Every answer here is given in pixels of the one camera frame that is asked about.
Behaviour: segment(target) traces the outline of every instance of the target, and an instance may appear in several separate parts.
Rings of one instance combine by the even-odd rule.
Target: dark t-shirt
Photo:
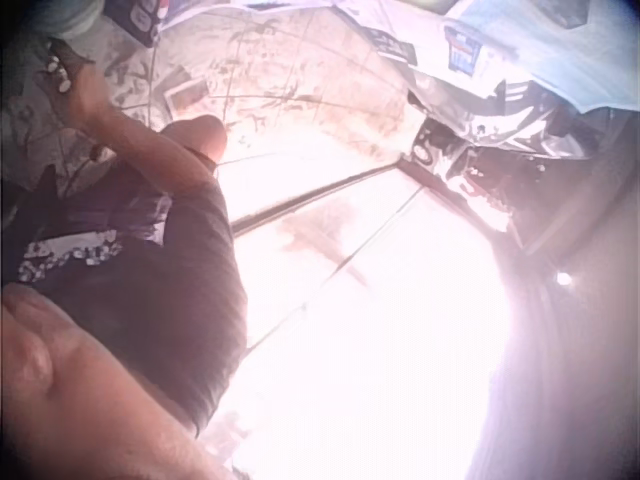
[[[21,280],[51,298],[201,431],[246,348],[246,295],[217,183],[172,199],[163,244],[114,231],[31,246]]]

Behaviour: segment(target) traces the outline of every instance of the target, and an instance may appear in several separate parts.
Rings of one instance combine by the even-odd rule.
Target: metal frame
[[[352,185],[356,185],[360,182],[368,180],[369,178],[375,177],[376,175],[380,175],[381,173],[393,170],[394,168],[396,168],[396,166],[397,163],[393,163],[391,165],[385,165],[384,167],[367,170],[366,172],[353,175],[351,177],[345,178],[344,180],[340,180],[338,182],[325,185],[324,187],[311,190],[310,192],[281,202],[258,213],[242,217],[231,223],[231,230],[233,231],[233,235],[237,238],[241,235],[249,233],[256,228],[261,227],[262,225],[265,225],[267,223],[271,223],[278,218],[287,215],[288,213],[292,213],[299,208],[304,207],[305,205],[320,200],[321,198],[324,198],[333,193],[339,192],[340,190],[343,190]]]

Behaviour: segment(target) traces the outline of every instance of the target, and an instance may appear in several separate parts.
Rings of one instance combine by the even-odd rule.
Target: glass panel
[[[508,340],[491,246],[419,194],[353,267],[364,283],[334,277],[240,367],[221,406],[246,428],[233,464],[254,480],[465,478]]]
[[[249,343],[307,300],[418,188],[389,171],[241,236],[236,256],[249,295]]]

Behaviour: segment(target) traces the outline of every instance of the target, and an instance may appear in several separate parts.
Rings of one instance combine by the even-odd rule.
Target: sticker
[[[131,9],[131,15],[129,16],[133,24],[138,27],[141,32],[148,32],[151,30],[151,17],[138,5],[135,5]]]
[[[158,0],[140,0],[140,5],[142,5],[142,8],[148,13],[154,13],[158,6]]]
[[[444,27],[444,35],[449,43],[449,69],[473,77],[482,43],[449,26]]]

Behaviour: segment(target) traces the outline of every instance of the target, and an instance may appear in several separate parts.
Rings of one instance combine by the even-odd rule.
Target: man
[[[246,346],[211,173],[224,128],[205,116],[153,132],[112,107],[92,63],[51,52],[60,65],[37,81],[52,107],[119,164],[24,250],[13,273],[31,288],[3,289],[4,440],[46,478],[218,478],[193,437]]]

